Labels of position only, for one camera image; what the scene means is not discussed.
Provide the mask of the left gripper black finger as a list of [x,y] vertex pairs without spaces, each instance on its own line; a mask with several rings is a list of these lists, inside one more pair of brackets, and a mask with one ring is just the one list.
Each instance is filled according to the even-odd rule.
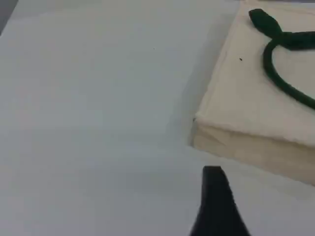
[[203,168],[201,203],[190,235],[250,235],[238,211],[228,178],[219,166]]

